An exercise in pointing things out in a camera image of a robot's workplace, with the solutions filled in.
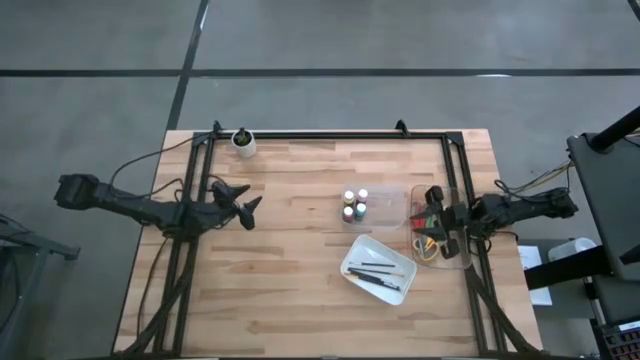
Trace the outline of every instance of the gray floor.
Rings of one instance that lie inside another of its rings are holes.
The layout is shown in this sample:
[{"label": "gray floor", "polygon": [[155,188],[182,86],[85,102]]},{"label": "gray floor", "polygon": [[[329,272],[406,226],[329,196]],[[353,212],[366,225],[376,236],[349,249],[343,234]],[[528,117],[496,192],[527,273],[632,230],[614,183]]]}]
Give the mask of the gray floor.
[{"label": "gray floor", "polygon": [[[197,0],[0,2],[0,69],[180,68]],[[622,68],[640,60],[624,0],[217,0],[195,67]],[[61,242],[31,306],[20,352],[51,359],[109,352],[140,227],[52,200],[62,173],[106,179],[159,149],[177,78],[0,78],[0,212]],[[524,182],[566,159],[565,139],[638,105],[640,77],[193,79],[178,128],[489,128],[502,178]],[[148,191],[156,160],[117,185]],[[562,185],[559,179],[555,185]],[[516,226],[522,237],[598,240],[581,211]],[[594,350],[584,324],[539,319],[545,348]]]}]

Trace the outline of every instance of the small bottle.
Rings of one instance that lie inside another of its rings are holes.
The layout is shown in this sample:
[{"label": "small bottle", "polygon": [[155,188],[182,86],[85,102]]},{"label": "small bottle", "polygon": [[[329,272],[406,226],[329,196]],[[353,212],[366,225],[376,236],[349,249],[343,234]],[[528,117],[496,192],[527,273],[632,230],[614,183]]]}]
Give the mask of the small bottle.
[{"label": "small bottle", "polygon": [[351,206],[345,206],[342,209],[342,220],[345,222],[353,222],[353,208]]},{"label": "small bottle", "polygon": [[342,200],[344,201],[344,206],[353,206],[355,202],[355,195],[353,195],[353,191],[345,191],[342,196]]},{"label": "small bottle", "polygon": [[360,221],[362,220],[362,218],[364,218],[364,214],[367,213],[367,205],[360,203],[358,205],[356,205],[356,214],[355,214],[355,219],[356,221]]},{"label": "small bottle", "polygon": [[356,204],[366,204],[368,196],[369,192],[367,190],[360,189],[360,191],[358,191],[358,197],[356,198]]}]

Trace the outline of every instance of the wooden table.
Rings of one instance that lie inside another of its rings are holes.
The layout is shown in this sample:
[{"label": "wooden table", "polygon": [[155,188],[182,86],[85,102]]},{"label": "wooden table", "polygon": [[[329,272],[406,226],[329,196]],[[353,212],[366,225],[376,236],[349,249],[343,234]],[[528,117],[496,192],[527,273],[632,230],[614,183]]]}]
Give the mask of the wooden table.
[{"label": "wooden table", "polygon": [[[499,174],[488,131],[462,132],[477,194],[495,191],[493,180]],[[191,136],[191,131],[171,131],[164,147]],[[188,154],[186,144],[162,155],[156,188],[184,176]],[[201,237],[183,356],[477,354],[461,271],[419,266],[400,306],[381,302],[339,273],[358,235],[345,230],[338,215],[343,184],[394,183],[407,191],[417,184],[446,186],[438,141],[265,140],[249,160],[240,160],[228,141],[219,141],[213,173],[230,184],[251,184],[240,202],[257,195],[264,199],[255,212],[253,231],[234,220]],[[172,200],[174,189],[156,199]],[[370,236],[409,255],[406,226]],[[115,350],[135,338],[140,298],[162,241],[157,229],[143,231]],[[169,248],[153,277],[145,321],[160,303]],[[525,338],[541,348],[513,238],[495,237],[489,258],[501,306]],[[169,324],[171,334],[172,319]],[[491,337],[490,321],[485,324]]]}]

